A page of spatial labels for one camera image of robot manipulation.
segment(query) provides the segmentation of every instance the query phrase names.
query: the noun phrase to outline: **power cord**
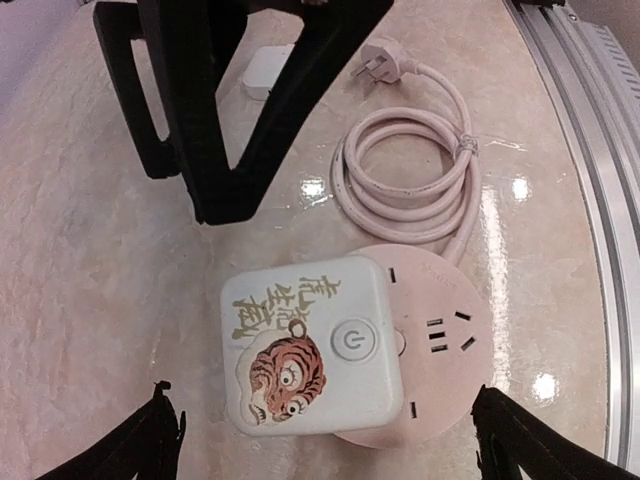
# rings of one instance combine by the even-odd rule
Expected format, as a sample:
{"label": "power cord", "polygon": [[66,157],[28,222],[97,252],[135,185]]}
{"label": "power cord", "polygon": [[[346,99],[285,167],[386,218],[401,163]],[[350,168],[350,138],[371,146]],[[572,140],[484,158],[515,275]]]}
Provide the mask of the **power cord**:
{"label": "power cord", "polygon": [[[478,145],[464,98],[444,75],[412,58],[396,40],[372,39],[361,55],[363,66],[357,74],[369,75],[374,82],[395,83],[405,73],[435,81],[453,99],[461,127],[434,112],[408,107],[383,108],[366,116],[336,149],[331,168],[336,199],[356,225],[389,242],[417,245],[453,234],[442,256],[457,265],[471,237],[481,198]],[[371,147],[393,135],[407,134],[432,140],[446,149],[454,160],[451,170],[418,188],[392,187],[365,173],[361,162]],[[402,201],[424,205],[398,207]],[[413,224],[411,231],[401,228],[407,224]]]}

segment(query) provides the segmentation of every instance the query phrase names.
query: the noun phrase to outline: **tiger illustration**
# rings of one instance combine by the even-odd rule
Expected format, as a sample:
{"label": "tiger illustration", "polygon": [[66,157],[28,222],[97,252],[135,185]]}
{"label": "tiger illustration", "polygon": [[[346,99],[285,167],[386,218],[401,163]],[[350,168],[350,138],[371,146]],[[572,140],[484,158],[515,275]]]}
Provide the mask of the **tiger illustration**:
{"label": "tiger illustration", "polygon": [[306,324],[293,319],[289,335],[283,333],[259,334],[238,362],[241,411],[249,425],[276,425],[305,413],[327,383],[320,351],[307,336]]}

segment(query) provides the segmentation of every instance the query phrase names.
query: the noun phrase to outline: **marble floor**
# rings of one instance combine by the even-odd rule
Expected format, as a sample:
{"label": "marble floor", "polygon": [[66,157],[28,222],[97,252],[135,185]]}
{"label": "marble floor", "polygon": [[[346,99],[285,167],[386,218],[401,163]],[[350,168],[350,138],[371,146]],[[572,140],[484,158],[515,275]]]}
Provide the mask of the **marble floor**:
{"label": "marble floor", "polygon": [[[61,464],[165,379],[174,406],[187,412],[179,478],[479,478],[469,416],[420,448],[374,451],[334,436],[248,438],[224,411],[223,282],[378,243],[332,198],[333,149],[382,106],[451,115],[444,94],[411,78],[365,97],[348,75],[353,60],[309,117],[256,217],[201,226],[180,179],[145,177],[91,14],[81,8],[59,35],[0,130],[2,476],[33,478]],[[260,109],[239,75],[258,46],[289,42],[299,27],[268,12],[251,19],[219,91],[232,158]],[[501,0],[397,0],[377,33],[443,72],[471,110],[484,187],[461,269],[493,312],[493,385],[602,454],[607,375],[594,248],[553,107],[515,25]],[[166,131],[144,45],[135,50]],[[412,186],[446,162],[426,142],[394,139],[376,147],[368,168]]]}

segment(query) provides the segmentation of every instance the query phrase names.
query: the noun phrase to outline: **round power strip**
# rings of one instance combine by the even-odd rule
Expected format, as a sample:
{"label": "round power strip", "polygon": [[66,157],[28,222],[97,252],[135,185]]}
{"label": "round power strip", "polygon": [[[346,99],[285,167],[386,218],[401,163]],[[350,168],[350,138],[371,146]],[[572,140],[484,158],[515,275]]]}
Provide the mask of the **round power strip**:
{"label": "round power strip", "polygon": [[469,279],[438,255],[406,245],[353,253],[388,272],[405,401],[392,423],[337,435],[372,448],[420,445],[469,412],[491,380],[491,313]]}

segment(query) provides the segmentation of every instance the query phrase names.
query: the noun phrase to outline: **pink cable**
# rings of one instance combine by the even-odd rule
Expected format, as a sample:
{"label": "pink cable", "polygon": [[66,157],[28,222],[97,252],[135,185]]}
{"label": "pink cable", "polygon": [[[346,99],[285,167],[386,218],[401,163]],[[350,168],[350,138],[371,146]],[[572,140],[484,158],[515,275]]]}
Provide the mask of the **pink cable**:
{"label": "pink cable", "polygon": [[[378,110],[358,122],[338,145],[331,168],[333,190],[345,214],[356,225],[389,242],[417,245],[453,234],[442,256],[458,264],[480,207],[477,143],[471,136],[469,111],[455,86],[426,65],[416,63],[412,67],[415,73],[435,80],[451,95],[462,128],[426,110],[408,107]],[[386,138],[406,134],[441,145],[454,159],[451,170],[418,188],[397,188],[373,180],[361,166],[367,151]],[[422,205],[398,206],[408,201]]]}

